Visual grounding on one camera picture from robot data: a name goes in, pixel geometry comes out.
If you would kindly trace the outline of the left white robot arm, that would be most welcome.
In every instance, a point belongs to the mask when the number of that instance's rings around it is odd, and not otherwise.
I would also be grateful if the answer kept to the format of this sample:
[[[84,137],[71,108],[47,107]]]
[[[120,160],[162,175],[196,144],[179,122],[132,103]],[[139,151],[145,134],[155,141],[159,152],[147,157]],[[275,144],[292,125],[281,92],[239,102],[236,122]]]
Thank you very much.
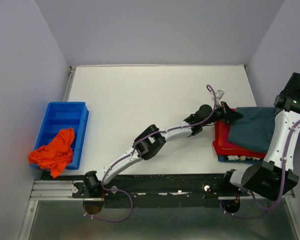
[[[195,113],[175,126],[158,128],[152,124],[134,140],[132,146],[122,156],[105,167],[87,172],[83,177],[83,191],[91,198],[97,197],[101,189],[114,177],[140,161],[152,159],[167,142],[193,137],[199,134],[204,126],[218,121],[233,124],[242,118],[241,113],[222,101],[214,107],[207,104],[200,106]]]

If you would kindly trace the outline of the teal grey t-shirt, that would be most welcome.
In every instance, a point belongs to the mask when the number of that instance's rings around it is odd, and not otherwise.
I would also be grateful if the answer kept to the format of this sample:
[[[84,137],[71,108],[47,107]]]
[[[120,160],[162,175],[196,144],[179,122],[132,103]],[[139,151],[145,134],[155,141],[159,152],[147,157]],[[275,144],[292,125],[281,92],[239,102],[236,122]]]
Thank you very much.
[[[238,107],[243,118],[230,125],[228,141],[253,152],[269,150],[275,129],[274,107]]]

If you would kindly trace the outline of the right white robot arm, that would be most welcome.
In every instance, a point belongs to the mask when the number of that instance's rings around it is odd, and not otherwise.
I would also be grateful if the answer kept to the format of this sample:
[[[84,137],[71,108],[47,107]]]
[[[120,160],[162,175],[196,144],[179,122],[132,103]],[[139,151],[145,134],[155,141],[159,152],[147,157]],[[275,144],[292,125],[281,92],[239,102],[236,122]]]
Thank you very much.
[[[293,161],[300,133],[300,73],[291,75],[274,106],[274,133],[265,158],[245,171],[226,172],[220,183],[224,195],[231,196],[240,188],[280,201],[297,185],[299,177],[293,173]]]

